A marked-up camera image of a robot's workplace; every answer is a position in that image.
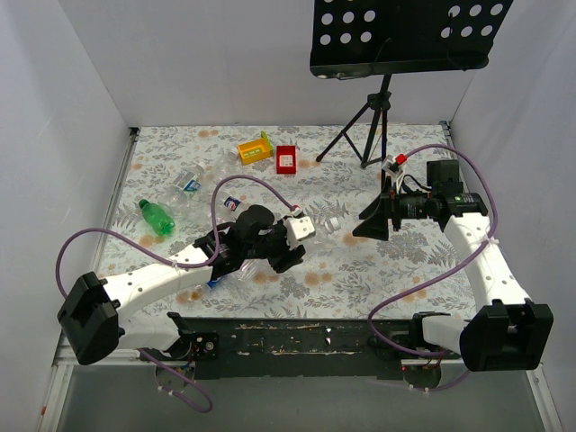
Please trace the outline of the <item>clear bottle blue cap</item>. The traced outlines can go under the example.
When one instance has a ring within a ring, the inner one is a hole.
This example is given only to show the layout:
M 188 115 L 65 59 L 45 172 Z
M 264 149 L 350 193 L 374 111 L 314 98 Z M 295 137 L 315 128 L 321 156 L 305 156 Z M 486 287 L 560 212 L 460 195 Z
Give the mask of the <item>clear bottle blue cap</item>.
M 210 289 L 224 286 L 225 284 L 237 286 L 249 282 L 259 272 L 265 272 L 268 267 L 269 264 L 265 260 L 247 260 L 240 266 L 239 270 L 219 276 L 216 279 L 208 281 L 205 285 Z

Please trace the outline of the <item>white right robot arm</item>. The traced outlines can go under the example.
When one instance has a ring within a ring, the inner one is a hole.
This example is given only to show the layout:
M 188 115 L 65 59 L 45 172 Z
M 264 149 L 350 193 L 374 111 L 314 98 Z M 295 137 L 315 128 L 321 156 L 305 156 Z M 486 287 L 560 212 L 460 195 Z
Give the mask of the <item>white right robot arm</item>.
M 441 312 L 420 312 L 409 324 L 407 345 L 379 330 L 382 342 L 417 357 L 459 355 L 472 372 L 534 370 L 538 367 L 554 316 L 546 304 L 532 301 L 520 286 L 493 237 L 495 218 L 481 196 L 467 193 L 455 160 L 427 163 L 427 190 L 401 192 L 404 155 L 382 164 L 379 196 L 360 215 L 356 237 L 386 240 L 404 220 L 435 221 L 459 256 L 476 314 L 466 321 Z

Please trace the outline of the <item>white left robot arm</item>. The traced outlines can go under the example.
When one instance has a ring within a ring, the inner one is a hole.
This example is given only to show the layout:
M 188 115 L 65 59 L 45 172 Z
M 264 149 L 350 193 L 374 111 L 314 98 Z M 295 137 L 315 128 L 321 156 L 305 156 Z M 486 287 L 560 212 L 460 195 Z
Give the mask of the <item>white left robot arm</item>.
M 266 207 L 252 205 L 157 264 L 105 278 L 93 272 L 79 276 L 58 322 L 81 365 L 99 362 L 118 348 L 155 349 L 183 359 L 192 349 L 185 321 L 174 312 L 150 317 L 141 310 L 184 288 L 234 273 L 247 260 L 265 260 L 283 273 L 302 262 L 305 242 L 315 234 L 312 219 L 301 211 L 276 220 Z

